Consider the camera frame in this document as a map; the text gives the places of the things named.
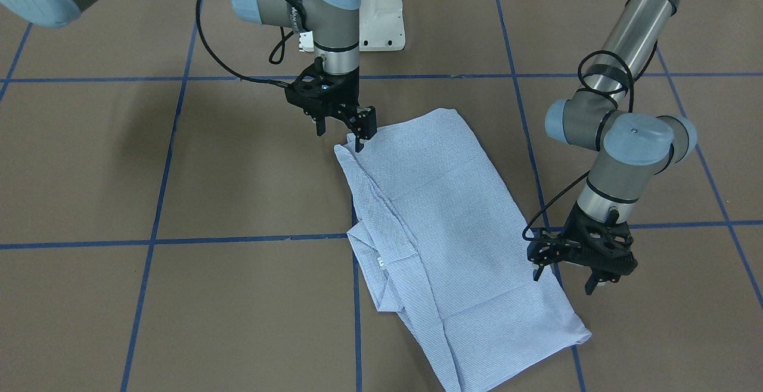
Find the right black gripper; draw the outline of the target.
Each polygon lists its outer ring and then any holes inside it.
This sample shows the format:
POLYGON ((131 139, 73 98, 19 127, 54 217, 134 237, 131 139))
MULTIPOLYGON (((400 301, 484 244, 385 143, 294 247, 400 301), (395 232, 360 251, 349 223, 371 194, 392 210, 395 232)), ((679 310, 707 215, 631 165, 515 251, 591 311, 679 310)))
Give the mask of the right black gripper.
POLYGON ((359 106, 359 68, 330 74, 322 61, 314 61, 284 88, 284 94, 289 104, 314 119, 318 137, 326 132, 326 117, 344 122, 354 134, 355 153, 360 153, 378 131, 376 108, 359 106))

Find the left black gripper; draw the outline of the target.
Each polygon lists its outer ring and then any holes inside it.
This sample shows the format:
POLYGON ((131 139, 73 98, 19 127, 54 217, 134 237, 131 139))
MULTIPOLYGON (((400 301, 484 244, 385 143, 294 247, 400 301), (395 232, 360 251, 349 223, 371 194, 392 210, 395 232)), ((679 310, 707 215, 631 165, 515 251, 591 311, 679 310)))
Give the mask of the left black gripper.
POLYGON ((546 228, 527 237, 527 259, 532 263, 532 280, 538 282, 546 266, 569 262, 591 269, 584 292, 591 296, 600 285, 615 277, 630 275, 638 266, 631 246, 633 238, 627 223, 619 223, 621 213, 610 207, 604 221, 589 217, 574 205, 561 232, 546 228))

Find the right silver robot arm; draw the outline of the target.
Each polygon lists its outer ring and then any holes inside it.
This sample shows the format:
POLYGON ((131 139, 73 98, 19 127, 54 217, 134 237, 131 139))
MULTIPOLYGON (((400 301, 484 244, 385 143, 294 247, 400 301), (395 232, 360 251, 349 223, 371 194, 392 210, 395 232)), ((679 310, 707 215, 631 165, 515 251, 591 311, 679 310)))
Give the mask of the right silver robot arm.
MULTIPOLYGON (((28 23, 60 28, 78 20, 100 0, 2 0, 2 5, 28 23)), ((204 0, 194 1, 194 25, 210 58, 242 82, 283 89, 286 101, 298 107, 316 127, 318 136, 327 119, 351 132, 355 151, 362 151, 378 130, 376 110, 359 101, 361 0, 229 0, 240 20, 280 27, 283 39, 311 33, 313 63, 293 82, 246 76, 224 63, 210 47, 201 26, 204 0)))

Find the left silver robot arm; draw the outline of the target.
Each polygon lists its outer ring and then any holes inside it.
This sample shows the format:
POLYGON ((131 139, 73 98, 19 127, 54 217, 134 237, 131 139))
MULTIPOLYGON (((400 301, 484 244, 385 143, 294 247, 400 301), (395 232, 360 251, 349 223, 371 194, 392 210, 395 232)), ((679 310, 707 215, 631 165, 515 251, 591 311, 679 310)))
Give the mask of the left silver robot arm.
POLYGON ((603 46, 581 59, 579 88, 553 102, 545 115, 548 137, 596 153, 577 181, 581 193, 562 231, 522 232, 532 280, 548 265, 566 262, 591 270, 584 292, 616 283, 638 265, 628 219, 649 181, 684 161, 697 147, 697 129, 685 117, 636 113, 635 86, 649 68, 659 35, 681 0, 626 0, 603 46))

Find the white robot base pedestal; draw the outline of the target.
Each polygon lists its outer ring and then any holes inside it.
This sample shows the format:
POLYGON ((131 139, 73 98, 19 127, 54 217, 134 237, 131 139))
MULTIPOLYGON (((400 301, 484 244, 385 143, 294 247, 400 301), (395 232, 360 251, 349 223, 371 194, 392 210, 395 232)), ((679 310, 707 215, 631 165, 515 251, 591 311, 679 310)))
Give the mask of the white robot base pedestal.
POLYGON ((402 0, 294 0, 300 20, 300 50, 327 55, 403 50, 402 0))

